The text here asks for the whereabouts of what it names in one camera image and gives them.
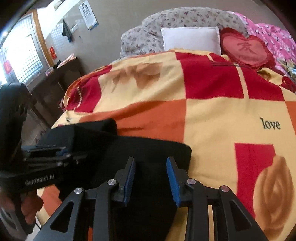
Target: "window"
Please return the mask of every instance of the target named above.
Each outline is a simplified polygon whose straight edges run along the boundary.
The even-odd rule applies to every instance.
[[[48,69],[36,39],[32,15],[27,15],[17,22],[7,36],[0,53],[4,56],[2,65],[9,61],[13,76],[20,83],[30,82]]]

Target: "eye chart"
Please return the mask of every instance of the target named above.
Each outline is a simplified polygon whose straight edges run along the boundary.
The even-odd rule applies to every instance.
[[[96,17],[94,16],[91,6],[89,5],[89,2],[87,0],[79,5],[79,10],[82,14],[82,17],[85,21],[88,30],[91,30],[92,28],[98,25]]]

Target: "human hand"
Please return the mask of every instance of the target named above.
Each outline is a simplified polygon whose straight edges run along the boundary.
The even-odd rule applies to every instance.
[[[40,211],[42,206],[43,200],[37,195],[37,190],[28,192],[21,205],[22,213],[28,224],[33,224],[35,222],[36,213],[37,211]],[[15,206],[11,199],[3,192],[0,192],[0,207],[6,211],[15,210]]]

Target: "pink blanket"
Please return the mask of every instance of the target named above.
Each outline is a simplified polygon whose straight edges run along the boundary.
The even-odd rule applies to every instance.
[[[235,12],[234,14],[243,21],[249,35],[257,36],[265,42],[276,61],[276,68],[287,75],[287,72],[282,68],[277,58],[284,59],[285,62],[291,59],[296,63],[296,44],[289,32],[274,25],[253,23],[240,13]]]

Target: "heart-shaped cushion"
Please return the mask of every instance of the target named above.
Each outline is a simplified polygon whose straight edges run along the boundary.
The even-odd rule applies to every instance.
[[[246,64],[253,69],[273,68],[275,62],[264,42],[256,36],[245,38],[232,28],[220,31],[221,47],[233,62]]]

